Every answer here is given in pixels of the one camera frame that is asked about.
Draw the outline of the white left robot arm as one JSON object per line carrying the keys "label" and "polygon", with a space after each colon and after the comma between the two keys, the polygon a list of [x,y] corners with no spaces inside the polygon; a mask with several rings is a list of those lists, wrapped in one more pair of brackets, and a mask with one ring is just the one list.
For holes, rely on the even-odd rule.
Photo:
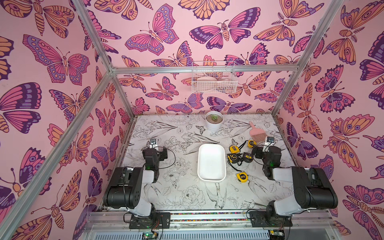
{"label": "white left robot arm", "polygon": [[139,218],[154,214],[153,204],[141,197],[146,184],[156,183],[159,178],[160,162],[168,158],[165,147],[143,150],[145,163],[142,167],[115,168],[103,197],[103,204],[116,210],[126,210]]}

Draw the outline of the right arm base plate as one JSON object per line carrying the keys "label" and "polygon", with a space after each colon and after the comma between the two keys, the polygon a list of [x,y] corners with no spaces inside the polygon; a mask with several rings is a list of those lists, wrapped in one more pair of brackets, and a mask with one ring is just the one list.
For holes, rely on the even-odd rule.
{"label": "right arm base plate", "polygon": [[290,217],[274,216],[267,211],[248,210],[246,216],[253,228],[283,228],[293,225]]}

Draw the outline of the yellow tape measure blue label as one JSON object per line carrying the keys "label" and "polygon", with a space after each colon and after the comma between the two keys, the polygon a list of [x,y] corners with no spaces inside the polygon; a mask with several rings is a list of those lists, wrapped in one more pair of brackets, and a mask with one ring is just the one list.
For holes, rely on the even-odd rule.
{"label": "yellow tape measure blue label", "polygon": [[253,147],[257,146],[257,143],[253,140],[246,140],[239,146],[239,149],[242,149],[244,146],[252,149]]}

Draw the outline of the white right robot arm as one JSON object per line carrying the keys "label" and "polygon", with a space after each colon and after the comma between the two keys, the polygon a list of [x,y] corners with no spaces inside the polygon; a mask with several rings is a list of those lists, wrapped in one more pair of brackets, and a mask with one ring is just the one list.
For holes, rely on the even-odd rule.
{"label": "white right robot arm", "polygon": [[252,156],[263,161],[263,172],[267,179],[293,185],[293,194],[271,201],[266,208],[269,218],[290,217],[309,210],[333,210],[339,203],[337,194],[326,173],[319,167],[280,166],[282,150],[278,147],[255,146]]}

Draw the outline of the yellow tape measure with clip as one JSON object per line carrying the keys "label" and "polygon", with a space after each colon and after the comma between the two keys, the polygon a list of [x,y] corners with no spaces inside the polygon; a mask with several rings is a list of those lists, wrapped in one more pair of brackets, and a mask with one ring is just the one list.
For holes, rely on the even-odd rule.
{"label": "yellow tape measure with clip", "polygon": [[238,153],[240,153],[240,149],[239,149],[238,146],[231,145],[231,146],[229,147],[229,149],[230,149],[230,152],[231,152],[232,154],[238,154]]}

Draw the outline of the black yellow tape measure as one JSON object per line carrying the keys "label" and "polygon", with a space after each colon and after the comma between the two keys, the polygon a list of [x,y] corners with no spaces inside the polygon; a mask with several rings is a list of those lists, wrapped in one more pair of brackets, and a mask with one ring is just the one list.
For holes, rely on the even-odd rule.
{"label": "black yellow tape measure", "polygon": [[246,183],[249,180],[249,177],[245,172],[237,173],[236,176],[241,183]]}
{"label": "black yellow tape measure", "polygon": [[242,164],[242,159],[239,154],[227,154],[227,158],[228,164],[235,170],[236,168],[234,167],[234,164],[237,164],[238,166]]}

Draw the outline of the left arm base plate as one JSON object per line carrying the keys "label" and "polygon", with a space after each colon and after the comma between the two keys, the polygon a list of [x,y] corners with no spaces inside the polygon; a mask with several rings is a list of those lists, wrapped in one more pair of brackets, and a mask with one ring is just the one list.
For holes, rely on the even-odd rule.
{"label": "left arm base plate", "polygon": [[171,213],[155,212],[149,217],[137,217],[132,215],[129,229],[169,229],[171,223]]}

